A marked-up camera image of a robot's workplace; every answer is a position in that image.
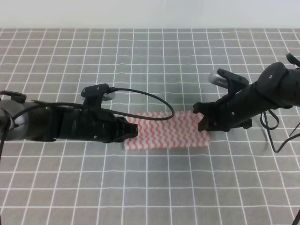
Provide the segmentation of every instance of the cloth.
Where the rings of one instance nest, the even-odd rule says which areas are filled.
[[[136,115],[166,117],[170,112],[143,112]],[[127,117],[129,123],[138,124],[138,136],[125,140],[125,150],[160,149],[179,147],[202,147],[210,144],[207,131],[198,131],[203,118],[192,111],[176,112],[170,120],[153,121]]]

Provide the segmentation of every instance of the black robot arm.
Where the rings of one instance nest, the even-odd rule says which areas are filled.
[[[166,104],[172,114],[164,118],[152,118],[101,108],[102,101],[111,100],[111,94],[119,90],[156,98]],[[11,97],[10,100],[0,99],[1,141],[4,138],[53,142],[59,138],[103,143],[123,142],[136,137],[138,128],[136,124],[130,124],[124,117],[116,117],[115,114],[146,120],[168,120],[174,116],[173,108],[157,96],[139,90],[110,88],[106,83],[84,88],[81,92],[81,96],[85,98],[83,104],[36,100],[26,102],[26,95],[11,91],[0,91],[0,95]]]
[[[300,66],[290,53],[287,59]],[[250,85],[246,78],[223,69],[211,73],[209,81],[227,88],[228,94],[216,102],[194,104],[194,113],[204,115],[199,131],[247,129],[252,127],[251,118],[265,111],[300,106],[300,69],[287,69],[281,62],[268,66]]]

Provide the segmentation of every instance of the grid mat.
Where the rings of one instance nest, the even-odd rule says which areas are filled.
[[[0,89],[82,103],[84,87],[108,83],[190,110],[226,94],[208,83],[213,68],[254,82],[273,62],[293,68],[285,54],[300,57],[299,40],[300,29],[3,29]],[[103,106],[166,110],[134,93]],[[277,147],[299,112],[275,111]],[[209,148],[127,152],[116,143],[8,142],[0,164],[2,223],[290,225],[300,207],[300,141],[273,154],[258,117],[249,130],[210,136]]]

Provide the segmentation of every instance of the white wall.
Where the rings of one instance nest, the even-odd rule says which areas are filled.
[[[300,28],[299,0],[0,0],[0,27]]]

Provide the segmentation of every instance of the black cable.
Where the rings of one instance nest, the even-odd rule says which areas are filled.
[[[297,130],[297,128],[300,126],[300,123],[297,124],[297,126],[294,128],[294,130],[292,130],[292,132],[290,133],[289,137]]]
[[[166,101],[164,101],[163,99],[161,99],[160,97],[157,97],[155,95],[149,94],[149,93],[141,91],[141,90],[134,90],[134,89],[129,89],[129,88],[115,88],[115,87],[109,88],[110,92],[115,92],[115,91],[120,91],[120,90],[131,91],[131,92],[135,92],[135,93],[139,93],[139,94],[142,94],[142,95],[147,95],[149,97],[155,98],[158,101],[164,103],[171,110],[172,114],[168,117],[153,118],[153,117],[137,116],[137,115],[131,116],[132,114],[127,114],[127,113],[124,113],[124,112],[117,112],[117,111],[111,110],[111,112],[114,113],[114,114],[122,115],[122,116],[128,116],[128,117],[134,117],[134,118],[143,119],[143,120],[153,120],[153,119],[154,120],[168,120],[168,119],[171,119],[175,114],[175,111],[174,111],[173,107],[169,103],[167,103]]]
[[[18,112],[15,116],[13,116],[12,119],[14,121],[16,118],[23,115],[24,113],[30,112],[34,109],[44,108],[44,107],[47,107],[47,106],[71,106],[71,107],[79,108],[79,109],[101,110],[101,111],[113,113],[113,114],[116,114],[116,115],[128,116],[128,117],[138,118],[138,119],[142,119],[142,120],[168,120],[168,119],[171,119],[175,114],[174,109],[172,108],[172,106],[169,103],[167,103],[166,101],[164,101],[163,99],[161,99],[161,98],[159,98],[155,95],[152,95],[152,94],[149,94],[147,92],[140,91],[140,90],[126,89],[126,88],[112,88],[111,92],[115,92],[115,91],[119,91],[119,90],[132,91],[132,92],[140,93],[140,94],[143,94],[143,95],[148,95],[152,98],[155,98],[158,101],[164,103],[171,110],[172,113],[171,113],[170,116],[163,117],[163,118],[157,118],[157,117],[139,116],[139,115],[129,114],[129,113],[125,113],[125,112],[118,112],[118,111],[114,111],[114,110],[111,110],[111,109],[99,108],[97,106],[82,105],[82,104],[70,103],[70,102],[51,102],[51,103],[40,103],[39,105],[34,105],[34,106],[31,106],[31,107],[28,107],[28,108]]]
[[[276,120],[276,122],[277,122],[277,125],[275,125],[275,126],[273,126],[273,127],[269,127],[268,125],[266,125],[266,124],[264,124],[264,122],[263,122],[263,114],[261,113],[261,124],[262,124],[262,126],[265,128],[265,129],[269,129],[269,130],[275,130],[277,127],[278,127],[278,125],[279,125],[279,118],[278,118],[278,116],[274,113],[274,112],[272,112],[271,110],[268,110],[268,112],[271,114],[271,116]]]
[[[296,137],[300,137],[300,134],[296,134],[296,135],[294,135],[294,136],[291,136],[291,137],[289,137],[289,138],[287,138],[281,145],[280,145],[280,147],[278,148],[278,150],[276,150],[275,149],[275,146],[274,146],[274,143],[273,143],[273,139],[272,139],[272,136],[271,136],[271,132],[270,132],[270,130],[272,130],[272,127],[269,127],[269,125],[268,125],[268,118],[267,118],[267,114],[266,114],[266,112],[263,112],[263,116],[264,116],[264,120],[265,120],[265,122],[266,122],[266,130],[267,130],[267,133],[268,133],[268,137],[269,137],[269,140],[270,140],[270,143],[271,143],[271,147],[272,147],[272,149],[273,149],[273,151],[275,152],[275,153],[279,153],[281,150],[282,150],[282,148],[285,146],[285,144],[286,143],[288,143],[290,140],[292,140],[292,139],[295,139]]]

